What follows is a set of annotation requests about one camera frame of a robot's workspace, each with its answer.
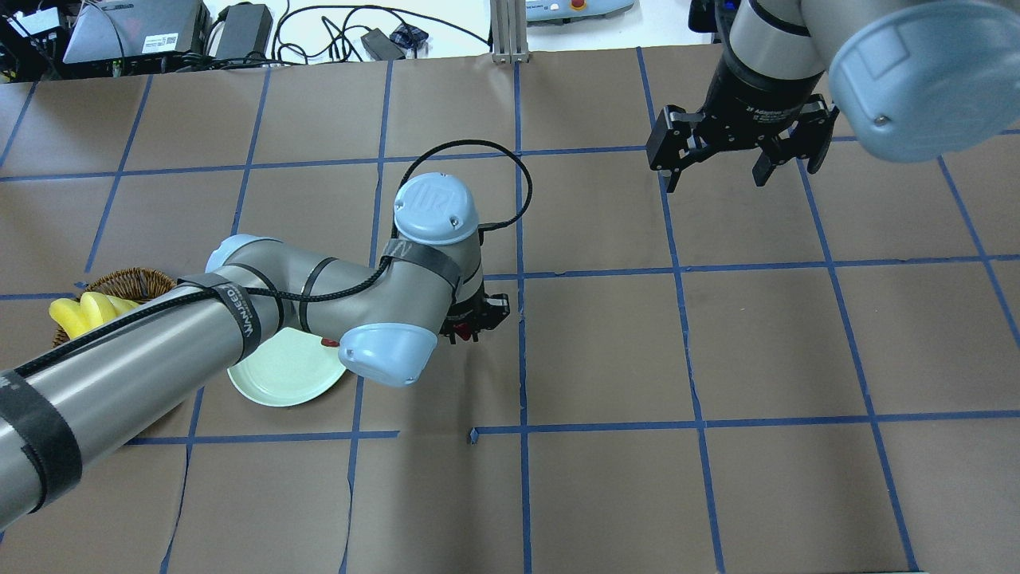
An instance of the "electrical cable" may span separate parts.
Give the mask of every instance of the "electrical cable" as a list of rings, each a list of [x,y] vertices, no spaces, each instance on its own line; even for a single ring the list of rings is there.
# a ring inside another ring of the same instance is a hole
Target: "electrical cable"
[[[304,48],[302,48],[301,46],[299,46],[297,44],[292,44],[292,43],[280,44],[279,45],[279,50],[283,50],[284,48],[287,48],[288,50],[294,51],[299,56],[301,56],[302,58],[304,58],[304,60],[305,60],[304,63],[300,64],[300,65],[308,65],[308,63],[309,63],[309,61],[308,61],[309,56],[308,56],[308,52],[306,52]],[[291,65],[295,65],[298,62],[287,62],[287,63],[289,63]]]
[[[106,19],[110,20],[110,27],[113,28],[113,34],[117,37],[117,47],[120,48],[120,69],[124,70],[128,66],[128,55],[124,53],[124,44],[120,39],[120,31],[117,29],[117,22],[113,21],[113,17],[106,13],[106,10],[102,9],[99,4],[96,4],[93,0],[82,0],[82,8],[78,11],[78,17],[82,17],[82,12],[85,10],[85,6],[92,6],[93,8],[99,10]],[[74,25],[78,25],[78,19],[74,20]]]
[[[345,62],[348,61],[351,58],[351,55],[353,54],[356,58],[358,58],[358,61],[365,61],[365,59],[361,57],[361,54],[358,52],[358,50],[355,49],[354,42],[352,42],[351,39],[347,37],[347,33],[348,31],[357,28],[363,28],[371,32],[370,28],[368,28],[367,25],[357,24],[341,29],[341,27],[337,25],[337,22],[333,21],[326,16],[322,16],[322,25],[325,27],[326,31],[329,33],[329,37],[333,39],[333,42],[330,42],[329,45],[327,46],[329,50],[330,59],[333,59],[334,61]],[[343,42],[341,42],[340,48],[337,48],[337,42],[339,41]]]
[[[399,14],[405,14],[405,15],[408,15],[408,16],[419,17],[419,18],[423,18],[423,19],[426,19],[426,20],[439,22],[439,23],[442,23],[444,25],[448,25],[448,27],[450,27],[450,28],[452,28],[454,30],[457,30],[459,32],[463,32],[464,34],[470,36],[471,38],[474,38],[475,40],[481,42],[482,44],[484,44],[486,46],[488,46],[490,48],[492,48],[492,46],[493,46],[492,40],[486,40],[481,36],[478,36],[477,34],[471,32],[470,30],[467,30],[465,28],[462,28],[460,25],[457,25],[455,23],[452,23],[452,22],[447,21],[447,20],[442,19],[442,18],[438,18],[438,17],[435,17],[435,16],[429,16],[429,15],[421,14],[421,13],[418,13],[418,12],[412,12],[410,10],[404,10],[404,9],[401,9],[401,8],[390,8],[390,7],[387,7],[387,6],[378,6],[378,5],[375,5],[375,4],[367,4],[367,5],[351,5],[351,4],[334,4],[334,5],[328,5],[328,4],[315,4],[315,5],[312,5],[312,6],[304,6],[302,8],[298,8],[298,9],[296,9],[294,11],[291,11],[290,5],[288,5],[287,11],[285,11],[284,15],[280,16],[279,21],[276,23],[276,30],[275,30],[275,32],[272,35],[272,43],[270,45],[270,50],[269,51],[273,55],[273,57],[275,57],[277,59],[283,59],[283,50],[285,49],[285,47],[287,47],[288,49],[291,49],[290,46],[294,45],[293,43],[284,43],[283,40],[280,39],[280,31],[283,30],[284,24],[287,22],[287,20],[289,20],[292,16],[295,16],[297,14],[300,14],[302,12],[306,12],[306,11],[309,11],[309,10],[327,10],[327,9],[351,10],[352,13],[355,12],[355,11],[357,11],[357,10],[382,10],[385,12],[393,14],[394,16],[396,16],[398,18],[401,18],[402,22],[404,20],[402,19],[402,17]],[[346,24],[347,24],[348,21],[349,21],[349,19],[345,19],[345,25],[343,25],[342,29],[347,29]]]
[[[409,23],[407,23],[407,20],[405,20],[403,17],[401,17],[401,15],[399,13],[397,13],[397,10],[394,9],[394,8],[387,8],[387,7],[384,7],[384,6],[365,5],[365,6],[358,6],[357,8],[354,8],[353,10],[351,10],[350,12],[347,12],[347,15],[344,16],[344,30],[347,30],[349,28],[349,23],[351,21],[351,17],[355,13],[357,13],[358,10],[365,10],[365,9],[368,9],[368,10],[372,10],[372,9],[381,10],[381,11],[384,11],[384,12],[392,15],[393,17],[397,18],[398,20],[400,20],[400,23],[404,28],[408,28],[410,25]],[[417,59],[418,58],[418,48],[417,47],[414,47],[413,53],[414,53],[414,58]]]
[[[203,300],[211,300],[216,297],[216,293],[209,290],[206,292],[200,292],[198,294],[188,294],[187,296],[182,296],[172,300],[167,300],[162,303],[158,303],[151,307],[142,307],[138,311],[114,319],[113,321],[93,329],[88,333],[85,333],[78,338],[71,340],[70,342],[58,347],[57,349],[47,353],[46,355],[40,356],[20,367],[14,369],[14,372],[23,378],[29,378],[36,373],[39,373],[43,369],[50,367],[61,359],[67,357],[68,355],[89,346],[111,333],[122,329],[133,323],[137,323],[147,317],[152,317],[157,313],[162,313],[164,311],[173,309],[175,307],[184,306],[187,304],[193,304],[196,302],[201,302]]]
[[[526,197],[524,199],[524,202],[521,204],[520,210],[518,210],[517,213],[513,217],[511,217],[511,218],[509,218],[509,219],[507,219],[505,221],[482,223],[482,224],[478,225],[478,230],[479,231],[494,230],[494,229],[497,229],[497,228],[503,228],[503,227],[506,227],[506,226],[509,226],[509,225],[513,224],[514,222],[516,222],[521,217],[521,215],[524,214],[524,211],[527,210],[528,205],[531,203],[531,188],[532,188],[531,173],[527,170],[527,166],[524,165],[524,162],[521,161],[520,157],[518,157],[512,151],[510,151],[509,149],[501,146],[498,143],[491,142],[491,141],[488,141],[488,140],[465,139],[465,140],[455,140],[455,141],[451,141],[451,142],[447,142],[447,143],[438,145],[438,146],[429,149],[425,153],[421,154],[420,156],[418,156],[418,158],[415,159],[411,163],[411,165],[408,166],[407,170],[404,171],[404,176],[401,177],[400,187],[403,187],[404,184],[406,184],[408,181],[408,179],[411,178],[411,174],[414,172],[414,170],[419,165],[421,165],[421,163],[423,163],[424,161],[426,161],[432,155],[435,155],[435,154],[437,154],[437,153],[439,153],[439,152],[441,152],[443,150],[450,149],[450,148],[453,148],[453,147],[461,147],[461,146],[469,146],[469,145],[470,146],[490,147],[490,148],[499,150],[504,155],[506,155],[507,157],[509,157],[510,159],[512,159],[514,161],[514,163],[516,163],[517,166],[520,167],[521,171],[523,172],[524,178],[527,180],[527,195],[526,195]],[[391,230],[391,237],[397,237],[397,234],[398,234],[397,223],[396,223],[396,220],[394,220],[393,225],[392,225],[392,230]],[[356,295],[361,294],[362,292],[368,290],[369,286],[371,286],[378,279],[378,277],[381,276],[384,272],[386,272],[386,269],[389,268],[389,266],[390,266],[390,264],[391,264],[392,261],[393,261],[393,257],[390,257],[390,256],[387,256],[387,255],[384,255],[384,256],[379,257],[378,267],[375,269],[374,272],[372,272],[371,275],[369,275],[367,278],[365,278],[361,282],[359,282],[359,283],[357,283],[357,284],[355,284],[353,286],[349,286],[349,289],[347,289],[347,290],[344,290],[344,291],[341,291],[341,292],[336,292],[334,294],[324,294],[324,295],[321,295],[321,296],[303,296],[303,295],[300,295],[300,294],[290,294],[290,293],[287,293],[287,292],[276,292],[275,290],[257,289],[257,286],[248,286],[248,289],[246,289],[245,291],[248,293],[249,296],[267,297],[267,298],[273,298],[275,300],[286,300],[286,301],[299,302],[299,303],[318,304],[318,303],[324,303],[324,302],[333,302],[333,301],[336,301],[336,300],[342,300],[344,298],[350,298],[352,296],[356,296]],[[199,292],[199,293],[196,293],[196,294],[188,294],[186,296],[181,296],[180,298],[174,298],[172,300],[167,300],[165,302],[160,302],[160,303],[155,304],[155,305],[147,305],[147,306],[141,307],[137,311],[135,311],[135,312],[129,314],[129,315],[124,315],[122,317],[114,319],[113,321],[111,321],[111,322],[109,322],[109,323],[107,323],[105,325],[97,327],[97,328],[93,329],[92,331],[89,331],[89,332],[81,335],[80,337],[78,337],[75,340],[71,340],[70,342],[68,342],[68,343],[66,343],[66,344],[64,344],[64,345],[56,348],[55,350],[53,350],[53,351],[51,351],[51,352],[49,352],[49,353],[47,353],[47,354],[45,354],[45,355],[43,355],[41,357],[38,357],[38,358],[30,361],[29,363],[26,363],[26,364],[21,365],[20,367],[15,368],[14,372],[17,373],[18,375],[20,375],[23,378],[29,378],[32,375],[35,375],[35,374],[39,373],[40,371],[42,371],[42,370],[44,370],[44,369],[52,366],[53,364],[57,363],[58,361],[60,361],[61,359],[63,359],[65,357],[67,357],[68,355],[70,355],[72,353],[75,353],[75,352],[84,349],[85,347],[87,347],[87,346],[89,346],[89,345],[91,345],[91,344],[93,344],[93,343],[95,343],[95,342],[97,342],[97,341],[99,341],[99,340],[101,340],[103,337],[106,337],[107,335],[110,335],[110,334],[112,334],[112,333],[114,333],[114,332],[116,332],[116,331],[118,331],[118,330],[120,330],[120,329],[122,329],[124,327],[128,327],[129,325],[132,325],[132,324],[137,323],[137,322],[139,322],[139,321],[141,321],[143,319],[146,319],[148,317],[152,317],[153,315],[156,315],[158,313],[162,313],[164,311],[171,310],[171,309],[176,308],[176,307],[181,307],[181,306],[185,306],[185,305],[189,305],[189,304],[193,304],[193,303],[197,303],[197,302],[201,302],[201,301],[205,301],[205,300],[211,300],[211,299],[216,298],[216,297],[217,297],[216,293],[213,292],[212,290],[203,290],[202,292]]]
[[[507,157],[512,159],[513,162],[516,163],[518,167],[520,167],[521,172],[524,174],[524,180],[527,182],[527,194],[524,196],[524,202],[521,204],[520,210],[517,211],[517,213],[514,216],[510,217],[505,221],[481,223],[478,225],[478,229],[482,231],[495,230],[497,228],[503,228],[512,225],[513,223],[517,222],[517,219],[519,219],[521,215],[524,214],[524,211],[527,211],[528,205],[531,204],[531,190],[534,184],[531,180],[531,172],[527,170],[527,166],[524,165],[524,162],[521,161],[520,157],[517,157],[517,154],[515,154],[514,152],[510,151],[509,149],[501,146],[496,142],[491,142],[489,140],[467,139],[467,140],[454,140],[452,142],[440,144],[434,147],[432,149],[429,149],[428,151],[422,153],[417,159],[414,160],[413,163],[411,163],[411,165],[407,168],[407,171],[404,172],[404,176],[400,179],[400,187],[404,187],[404,184],[406,184],[407,180],[411,178],[411,173],[414,172],[414,170],[418,167],[418,165],[421,165],[421,163],[423,163],[426,159],[428,159],[432,155],[436,155],[437,153],[450,149],[452,147],[463,147],[468,145],[491,147],[495,150],[502,152],[503,155],[506,155]]]
[[[202,71],[206,69],[237,69],[242,67],[258,67],[266,64],[292,65],[292,62],[266,58],[261,52],[249,52],[243,58],[214,58],[205,54],[188,52],[181,56],[184,67],[174,71]]]

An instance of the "red object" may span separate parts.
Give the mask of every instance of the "red object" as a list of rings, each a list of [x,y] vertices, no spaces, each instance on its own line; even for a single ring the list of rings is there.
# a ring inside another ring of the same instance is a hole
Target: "red object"
[[[471,327],[467,323],[460,323],[453,326],[453,332],[457,334],[462,342],[466,342],[471,338],[473,333],[471,332]]]

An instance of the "blue tape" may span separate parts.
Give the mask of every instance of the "blue tape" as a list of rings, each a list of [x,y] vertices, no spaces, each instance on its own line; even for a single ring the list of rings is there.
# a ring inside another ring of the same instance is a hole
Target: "blue tape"
[[[142,112],[145,111],[145,104],[149,101],[149,90],[152,88],[152,75],[145,80],[145,90],[142,92],[142,101],[138,104],[138,112],[135,113],[135,121],[132,123],[131,133],[128,135],[128,143],[124,145],[124,152],[120,156],[120,163],[117,165],[117,172],[113,176],[113,186],[110,194],[106,197],[106,205],[103,207],[103,216],[99,218],[99,226],[96,228],[96,237],[92,241],[92,249],[89,251],[89,260],[85,263],[85,272],[92,272],[92,264],[96,262],[96,253],[99,252],[99,242],[103,239],[103,230],[106,228],[106,221],[110,218],[110,209],[113,208],[113,199],[117,195],[117,187],[120,186],[124,165],[128,164],[128,155],[131,153],[131,146],[135,143],[135,136],[138,135],[138,125],[142,121]]]
[[[607,432],[676,429],[725,429],[755,427],[797,427],[817,425],[865,425],[872,420],[878,423],[912,423],[923,421],[969,421],[989,419],[1020,419],[1020,411],[959,411],[949,413],[895,413],[888,415],[842,415],[833,417],[782,417],[774,419],[710,419],[705,421],[652,421],[633,423],[565,423],[530,425],[525,430],[519,425],[474,427],[472,433],[503,435],[556,432]]]
[[[34,300],[60,300],[66,298],[73,299],[73,294],[11,294],[0,296],[0,302],[28,302]]]
[[[970,218],[967,205],[964,203],[963,197],[960,195],[960,190],[953,179],[953,174],[950,173],[949,165],[946,164],[946,159],[941,155],[938,156],[938,167],[942,170],[942,176],[946,177],[946,182],[950,186],[950,193],[953,194],[953,199],[956,201],[957,207],[960,208],[960,215],[963,216],[963,221],[967,225],[970,238],[974,242],[974,247],[977,249],[981,263],[984,265],[984,270],[988,274],[988,280],[991,281],[991,289],[996,293],[996,299],[999,300],[999,307],[1002,308],[1003,315],[1006,317],[1006,323],[1010,327],[1010,332],[1013,333],[1013,342],[1017,348],[1020,348],[1020,328],[1017,327],[1013,312],[1010,311],[1010,304],[1006,300],[1003,286],[999,283],[999,276],[996,275],[996,269],[991,266],[988,254],[984,250],[984,244],[981,243],[981,238],[977,234],[977,227],[974,226],[974,221]]]
[[[393,60],[387,62],[386,68],[386,84],[382,89],[382,122],[379,126],[379,151],[378,157],[376,158],[376,173],[377,180],[375,184],[375,202],[373,206],[373,217],[372,217],[372,242],[369,248],[368,264],[371,265],[375,260],[375,245],[377,243],[376,238],[378,236],[379,227],[379,213],[381,211],[381,196],[382,196],[382,169],[384,161],[382,158],[386,155],[386,137],[390,123],[390,94],[393,86]],[[352,422],[352,430],[354,431],[354,436],[351,440],[351,452],[347,463],[347,485],[351,492],[351,506],[348,509],[348,523],[347,523],[347,540],[344,543],[344,556],[340,563],[340,574],[347,574],[347,563],[348,563],[348,549],[351,541],[351,531],[354,530],[354,486],[355,478],[357,477],[357,467],[358,467],[358,442],[361,433],[361,409],[364,402],[365,395],[365,379],[364,377],[358,377],[358,386],[355,389],[354,395],[354,419]]]
[[[202,398],[205,396],[205,387],[201,387],[195,393],[195,405],[192,408],[191,421],[188,424],[188,440],[185,442],[185,476],[181,484],[181,500],[177,502],[177,516],[173,520],[173,530],[170,532],[170,541],[166,544],[166,554],[159,565],[159,574],[166,574],[170,567],[170,553],[173,551],[173,541],[177,536],[177,527],[181,526],[181,515],[185,509],[185,492],[188,489],[188,475],[191,471],[191,456],[195,439],[195,431],[198,429],[199,413],[202,411]]]
[[[811,180],[808,178],[808,171],[804,167],[804,161],[797,159],[797,166],[801,173],[801,182],[804,184],[804,192],[807,195],[808,205],[811,207],[811,217],[815,222],[815,229],[818,232],[818,241],[821,243],[822,254],[828,266],[829,279],[832,282],[832,292],[835,294],[836,305],[839,308],[839,317],[843,320],[844,331],[847,334],[847,345],[850,347],[850,355],[854,361],[854,369],[857,372],[857,381],[861,387],[861,396],[864,400],[864,407],[868,413],[871,424],[871,434],[875,440],[875,449],[878,452],[878,462],[882,467],[882,475],[885,478],[885,487],[888,490],[889,504],[892,507],[892,514],[896,517],[897,528],[900,531],[900,540],[903,543],[904,554],[907,558],[907,565],[911,570],[917,570],[917,559],[914,556],[914,547],[910,541],[910,533],[907,530],[907,521],[903,515],[903,508],[900,506],[900,495],[897,492],[896,481],[892,478],[892,470],[889,466],[888,455],[885,453],[885,441],[882,439],[881,429],[875,419],[875,408],[871,403],[871,392],[868,389],[868,381],[864,376],[864,366],[861,362],[861,355],[857,349],[857,340],[854,336],[854,328],[850,323],[850,314],[847,311],[847,304],[843,298],[843,290],[839,285],[839,277],[835,272],[835,265],[832,262],[832,252],[829,250],[828,239],[825,237],[825,229],[822,226],[821,215],[818,212],[818,205],[815,202],[815,194],[811,189]]]
[[[514,151],[519,155],[523,145],[521,126],[520,62],[513,64],[513,106],[514,106]],[[520,167],[514,169],[514,203],[518,211],[524,203],[523,176]],[[524,307],[524,223],[518,219],[514,223],[517,234],[517,377],[520,402],[520,504],[521,539],[523,540],[524,574],[531,573],[531,470],[527,438],[527,325]]]
[[[7,175],[5,177],[0,177],[0,182],[88,179],[95,177],[113,177],[116,176],[116,171],[89,171],[85,173],[51,173],[47,175]]]
[[[648,69],[645,66],[645,54],[641,47],[636,48],[638,66],[641,69],[642,87],[645,90],[645,104],[648,107],[648,119],[655,126],[655,108],[652,103],[652,89],[648,83]],[[686,304],[683,294],[683,275],[680,270],[680,257],[673,234],[673,220],[669,211],[669,199],[666,184],[662,177],[659,180],[659,196],[662,201],[662,212],[666,222],[666,240],[669,244],[669,256],[673,263],[673,280],[676,283],[676,306],[680,315],[680,331],[683,336],[683,359],[686,362],[687,378],[691,383],[691,404],[694,408],[695,421],[698,423],[698,452],[702,464],[702,480],[705,483],[705,504],[708,509],[709,529],[712,534],[712,551],[715,555],[715,567],[719,574],[726,574],[725,560],[722,553],[722,537],[719,533],[719,518],[715,504],[715,486],[712,483],[712,466],[709,461],[708,439],[705,436],[704,417],[701,400],[698,397],[698,386],[695,383],[694,365],[691,361],[691,327],[687,322]]]
[[[11,127],[10,136],[7,137],[7,144],[4,145],[3,153],[0,154],[0,166],[7,161],[7,155],[10,154],[10,148],[14,145],[14,138],[21,129],[21,122],[24,121],[24,115],[29,112],[29,104],[32,103],[32,98],[36,95],[36,88],[38,87],[39,82],[33,82],[32,87],[29,88],[29,94],[24,97],[24,103],[21,104],[21,111],[17,113],[17,119],[14,120],[14,126]]]
[[[121,176],[134,177],[138,175],[166,175],[171,173],[210,173],[213,171],[240,171],[247,166],[237,165],[211,165],[207,167],[162,167],[158,169],[125,169],[120,172]]]
[[[607,147],[573,147],[563,149],[529,149],[522,150],[519,155],[570,155],[584,153],[620,153],[626,151],[645,151],[643,145],[618,145]]]
[[[668,274],[673,272],[671,267],[645,267],[645,268],[605,268],[588,270],[539,270],[527,271],[524,278],[556,278],[562,276],[618,276],[623,274]]]
[[[429,161],[442,161],[444,159],[488,159],[490,157],[503,157],[503,153],[499,151],[479,151],[475,153],[445,153],[443,155],[432,155],[428,158]],[[417,159],[417,156],[410,155],[398,155],[396,157],[384,157],[382,161],[386,163],[410,163]]]
[[[378,157],[360,157],[355,159],[315,159],[309,161],[274,161],[267,163],[252,163],[252,169],[287,169],[290,167],[318,167],[323,165],[358,165],[375,163]]]
[[[248,158],[245,159],[245,172],[241,176],[241,190],[238,192],[238,205],[234,209],[234,222],[231,224],[231,234],[238,233],[241,226],[241,211],[245,207],[245,196],[248,194],[248,178],[252,172],[252,161],[255,159],[255,146],[258,144],[258,133],[262,126],[262,113],[265,111],[265,100],[269,94],[269,79],[272,68],[265,68],[265,75],[262,77],[262,93],[259,95],[258,110],[255,112],[255,126],[252,127],[251,143],[248,144]]]

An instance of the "yellow banana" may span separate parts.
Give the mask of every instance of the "yellow banana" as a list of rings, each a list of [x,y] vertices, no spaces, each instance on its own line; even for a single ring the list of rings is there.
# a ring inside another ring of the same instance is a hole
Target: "yellow banana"
[[[113,305],[113,309],[117,312],[117,317],[138,307],[138,304],[135,302],[121,300],[120,298],[114,298],[113,296],[106,296],[106,299]]]
[[[71,300],[57,300],[50,304],[50,318],[56,321],[71,340],[90,329],[82,307]]]
[[[95,329],[117,316],[117,311],[106,296],[92,292],[82,294],[82,311],[89,322],[89,329]]]

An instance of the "light green plate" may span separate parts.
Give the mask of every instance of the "light green plate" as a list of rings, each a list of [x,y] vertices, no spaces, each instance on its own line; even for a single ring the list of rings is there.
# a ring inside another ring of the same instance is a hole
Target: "light green plate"
[[[293,407],[322,395],[347,369],[322,338],[287,328],[226,370],[241,395],[266,407]]]

